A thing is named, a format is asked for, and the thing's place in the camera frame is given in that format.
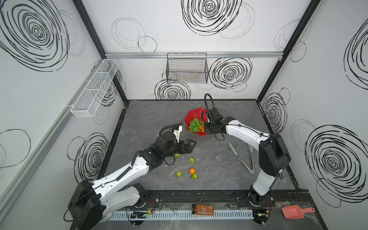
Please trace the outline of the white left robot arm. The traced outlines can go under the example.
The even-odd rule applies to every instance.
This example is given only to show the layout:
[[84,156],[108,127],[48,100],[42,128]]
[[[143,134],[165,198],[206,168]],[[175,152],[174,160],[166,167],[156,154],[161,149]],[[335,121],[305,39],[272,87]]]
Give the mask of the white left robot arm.
[[179,140],[179,135],[179,131],[159,134],[148,148],[136,151],[129,164],[93,182],[80,182],[67,205],[75,228],[90,230],[118,209],[144,206],[147,191],[132,182],[161,166],[168,157],[192,153],[196,141]]

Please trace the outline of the green fake grape bunch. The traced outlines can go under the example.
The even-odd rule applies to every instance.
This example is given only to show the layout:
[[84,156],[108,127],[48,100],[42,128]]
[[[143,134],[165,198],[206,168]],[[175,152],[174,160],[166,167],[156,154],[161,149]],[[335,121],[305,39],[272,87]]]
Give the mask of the green fake grape bunch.
[[202,125],[204,125],[204,122],[195,117],[192,121],[190,121],[189,131],[198,133],[200,132]]

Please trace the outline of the red flower-shaped fruit bowl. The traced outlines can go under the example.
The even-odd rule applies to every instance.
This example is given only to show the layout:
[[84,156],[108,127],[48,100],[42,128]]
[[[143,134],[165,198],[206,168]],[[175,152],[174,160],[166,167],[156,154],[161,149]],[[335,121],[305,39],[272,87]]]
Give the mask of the red flower-shaped fruit bowl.
[[[199,120],[203,121],[204,123],[207,123],[209,120],[206,115],[206,109],[205,108],[198,108],[194,109],[188,112],[188,116],[185,118],[185,124],[187,125],[187,129],[189,130],[190,121],[192,121],[195,117]],[[198,132],[196,133],[199,136],[206,136],[205,132]]]

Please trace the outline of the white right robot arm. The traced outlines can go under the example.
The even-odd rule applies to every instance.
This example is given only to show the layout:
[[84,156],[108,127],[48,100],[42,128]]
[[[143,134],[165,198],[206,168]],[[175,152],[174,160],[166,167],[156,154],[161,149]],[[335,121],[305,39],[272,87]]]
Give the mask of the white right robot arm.
[[259,153],[260,172],[249,190],[249,201],[259,207],[265,203],[277,177],[291,162],[283,138],[277,134],[267,134],[242,124],[231,116],[223,117],[216,108],[205,110],[201,117],[207,117],[204,124],[206,134],[228,134],[234,136]]

